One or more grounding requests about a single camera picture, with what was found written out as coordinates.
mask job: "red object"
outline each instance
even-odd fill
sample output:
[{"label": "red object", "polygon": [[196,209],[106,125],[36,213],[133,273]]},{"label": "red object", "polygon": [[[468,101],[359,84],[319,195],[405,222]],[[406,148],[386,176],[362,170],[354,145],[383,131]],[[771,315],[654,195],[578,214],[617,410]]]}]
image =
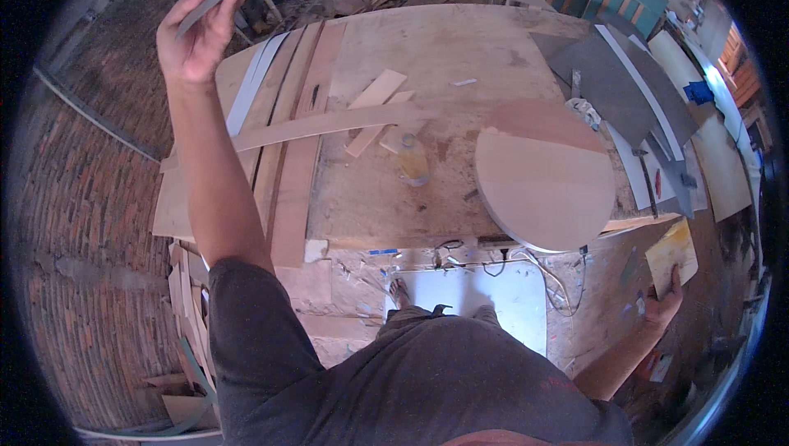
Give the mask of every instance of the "red object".
[{"label": "red object", "polygon": [[655,195],[660,199],[660,169],[655,173]]}]

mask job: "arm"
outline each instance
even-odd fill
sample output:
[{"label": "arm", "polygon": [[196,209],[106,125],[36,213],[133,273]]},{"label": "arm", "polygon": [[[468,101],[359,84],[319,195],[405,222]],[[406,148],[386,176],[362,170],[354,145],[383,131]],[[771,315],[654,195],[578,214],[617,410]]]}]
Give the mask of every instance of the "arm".
[{"label": "arm", "polygon": [[616,345],[606,350],[573,380],[575,386],[589,398],[610,400],[619,386],[636,369],[639,362],[655,347],[683,301],[679,285],[679,268],[671,271],[671,292],[657,300],[654,286],[646,298],[644,321]]},{"label": "arm", "polygon": [[189,188],[189,222],[213,266],[234,257],[274,272],[254,197],[227,134],[214,75],[244,0],[223,0],[181,39],[178,24],[202,0],[180,0],[156,33],[178,155]]}]

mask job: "forearm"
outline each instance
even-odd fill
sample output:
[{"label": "forearm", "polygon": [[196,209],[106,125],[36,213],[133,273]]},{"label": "forearm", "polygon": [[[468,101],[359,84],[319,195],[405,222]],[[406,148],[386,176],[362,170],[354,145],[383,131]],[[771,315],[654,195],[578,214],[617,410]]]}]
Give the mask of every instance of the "forearm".
[{"label": "forearm", "polygon": [[661,326],[639,321],[633,331],[575,377],[575,386],[589,398],[610,400],[664,331]]},{"label": "forearm", "polygon": [[249,180],[227,134],[216,85],[168,81],[189,222],[209,266],[236,257],[273,273]]}]

